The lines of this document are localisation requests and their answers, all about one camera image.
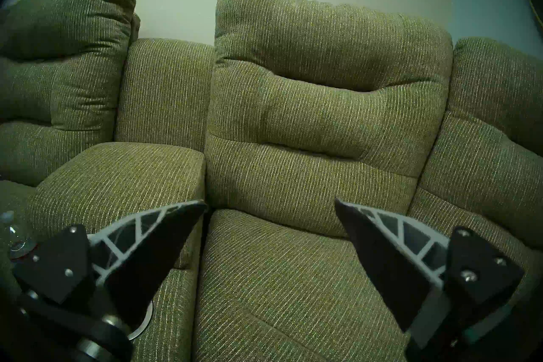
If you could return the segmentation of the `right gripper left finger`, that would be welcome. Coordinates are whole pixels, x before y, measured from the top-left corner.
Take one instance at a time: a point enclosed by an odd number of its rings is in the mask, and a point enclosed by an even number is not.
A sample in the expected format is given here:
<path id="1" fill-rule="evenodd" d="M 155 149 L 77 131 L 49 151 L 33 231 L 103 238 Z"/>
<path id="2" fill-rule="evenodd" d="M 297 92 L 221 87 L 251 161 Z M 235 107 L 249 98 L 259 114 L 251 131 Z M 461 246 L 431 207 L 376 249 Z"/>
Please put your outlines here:
<path id="1" fill-rule="evenodd" d="M 91 236 L 82 224 L 66 226 L 13 267 L 25 293 L 20 302 L 48 319 L 137 323 L 207 209 L 203 200 L 162 206 Z"/>

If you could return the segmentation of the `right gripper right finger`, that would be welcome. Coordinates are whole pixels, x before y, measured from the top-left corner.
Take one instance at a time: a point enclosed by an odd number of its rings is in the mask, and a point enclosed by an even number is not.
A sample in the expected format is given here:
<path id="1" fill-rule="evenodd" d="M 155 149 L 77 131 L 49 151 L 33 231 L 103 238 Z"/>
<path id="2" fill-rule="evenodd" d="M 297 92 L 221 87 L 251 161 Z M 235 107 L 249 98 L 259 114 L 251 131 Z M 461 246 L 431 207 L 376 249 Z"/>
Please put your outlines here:
<path id="1" fill-rule="evenodd" d="M 367 277 L 403 332 L 462 331 L 503 308 L 524 270 L 466 226 L 444 236 L 377 208 L 334 200 Z"/>

